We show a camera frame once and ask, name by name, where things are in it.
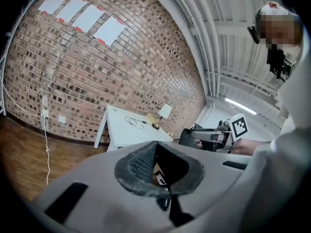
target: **baseboard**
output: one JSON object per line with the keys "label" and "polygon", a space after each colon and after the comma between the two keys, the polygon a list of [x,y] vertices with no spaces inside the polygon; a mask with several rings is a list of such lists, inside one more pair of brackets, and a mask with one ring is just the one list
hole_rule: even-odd
{"label": "baseboard", "polygon": [[[26,129],[30,129],[36,133],[39,133],[41,135],[44,135],[44,130],[43,129],[40,129],[40,128],[37,128],[27,122],[24,122],[22,121],[21,119],[19,119],[18,117],[16,117],[15,115],[9,113],[9,112],[6,112],[7,113],[7,116],[12,119],[13,121],[17,122],[19,125],[25,127]],[[62,140],[62,141],[65,141],[65,142],[70,142],[70,143],[75,143],[75,144],[80,144],[80,145],[89,145],[89,146],[93,146],[94,145],[94,142],[91,142],[91,141],[83,141],[83,140],[77,140],[77,139],[72,139],[72,138],[67,138],[67,137],[64,137],[64,136],[61,136],[61,135],[56,135],[56,134],[53,134],[53,133],[50,133],[50,132],[47,132],[47,136],[48,137],[51,137],[51,138],[54,138],[54,139],[57,139],[57,140]],[[108,147],[110,144],[110,142],[100,142],[99,143],[99,146],[106,146]]]}

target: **power socket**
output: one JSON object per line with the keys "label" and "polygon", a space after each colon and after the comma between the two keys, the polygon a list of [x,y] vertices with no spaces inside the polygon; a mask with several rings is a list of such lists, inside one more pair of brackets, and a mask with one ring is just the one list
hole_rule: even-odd
{"label": "power socket", "polygon": [[48,110],[43,109],[43,110],[42,110],[42,115],[43,115],[44,117],[49,118],[49,111],[48,111]]}
{"label": "power socket", "polygon": [[58,116],[58,121],[59,121],[60,123],[66,123],[66,118],[65,118],[64,116],[59,115],[59,116]]}

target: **lamp shade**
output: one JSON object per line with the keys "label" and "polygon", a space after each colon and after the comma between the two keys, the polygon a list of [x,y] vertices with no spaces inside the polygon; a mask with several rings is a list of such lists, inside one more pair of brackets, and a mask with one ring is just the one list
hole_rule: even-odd
{"label": "lamp shade", "polygon": [[161,117],[169,118],[171,110],[172,110],[171,106],[169,106],[168,104],[164,104],[163,107],[161,108],[161,110],[158,112],[158,114]]}

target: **table leg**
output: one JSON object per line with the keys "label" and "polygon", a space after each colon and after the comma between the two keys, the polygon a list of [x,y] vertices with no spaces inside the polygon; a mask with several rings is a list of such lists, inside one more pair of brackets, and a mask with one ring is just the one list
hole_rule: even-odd
{"label": "table leg", "polygon": [[103,131],[104,131],[104,127],[105,127],[105,124],[106,124],[106,122],[107,122],[106,112],[107,112],[107,109],[105,110],[105,113],[104,113],[104,115],[103,115],[101,124],[100,124],[100,126],[99,126],[98,131],[97,131],[97,135],[96,135],[96,139],[95,139],[95,144],[94,144],[94,148],[95,148],[95,149],[98,148],[99,141],[101,140],[101,137],[102,137],[102,134],[103,134]]}
{"label": "table leg", "polygon": [[108,147],[108,149],[107,149],[107,152],[108,152],[108,151],[117,150],[117,149],[118,149],[118,147],[113,146],[113,145],[112,145],[112,142],[110,142],[109,147]]}

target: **white ceiling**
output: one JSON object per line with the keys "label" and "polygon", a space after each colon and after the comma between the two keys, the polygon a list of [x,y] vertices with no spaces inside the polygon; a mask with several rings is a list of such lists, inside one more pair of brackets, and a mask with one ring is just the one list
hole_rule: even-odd
{"label": "white ceiling", "polygon": [[252,26],[261,6],[269,1],[282,4],[281,0],[159,1],[190,46],[207,99],[223,103],[228,97],[280,128],[283,121],[277,117],[280,104],[275,96],[283,82],[267,72],[267,48],[254,43],[247,26]]}

